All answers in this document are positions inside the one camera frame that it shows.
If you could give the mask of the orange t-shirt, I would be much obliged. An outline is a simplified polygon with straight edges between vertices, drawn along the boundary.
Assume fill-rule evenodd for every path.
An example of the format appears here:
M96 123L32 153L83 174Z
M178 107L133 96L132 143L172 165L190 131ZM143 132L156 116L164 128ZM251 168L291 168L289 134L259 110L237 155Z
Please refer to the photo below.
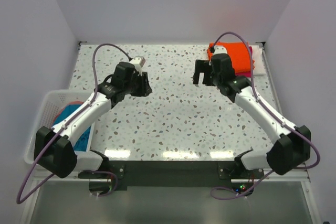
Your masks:
M209 46L224 46L227 49L227 54L231 58L236 73L251 70L249 53L243 42L218 42L215 46L214 43L210 43Z

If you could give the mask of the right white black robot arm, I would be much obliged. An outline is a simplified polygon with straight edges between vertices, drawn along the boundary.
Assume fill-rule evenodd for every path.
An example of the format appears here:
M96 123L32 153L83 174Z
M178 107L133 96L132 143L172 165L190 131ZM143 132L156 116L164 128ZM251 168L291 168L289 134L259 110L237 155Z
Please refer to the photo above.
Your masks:
M246 178L255 169L272 169L284 175L310 158L311 132L298 127L271 107L245 76L238 76L228 54L216 54L211 60L196 60L193 84L216 86L220 93L246 111L266 133L272 147L268 151L245 151L235 157L234 173Z

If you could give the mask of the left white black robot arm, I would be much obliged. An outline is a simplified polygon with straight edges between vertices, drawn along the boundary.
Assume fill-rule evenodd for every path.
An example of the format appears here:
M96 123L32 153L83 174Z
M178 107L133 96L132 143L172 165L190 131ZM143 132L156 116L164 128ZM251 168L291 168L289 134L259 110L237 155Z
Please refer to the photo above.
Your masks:
M126 95L147 97L152 89L142 70L143 57L117 64L113 74L97 85L90 97L52 128L41 127L35 137L34 162L59 178L73 171L90 170L97 178L108 174L108 158L97 151L75 151L74 146L94 122L113 109Z

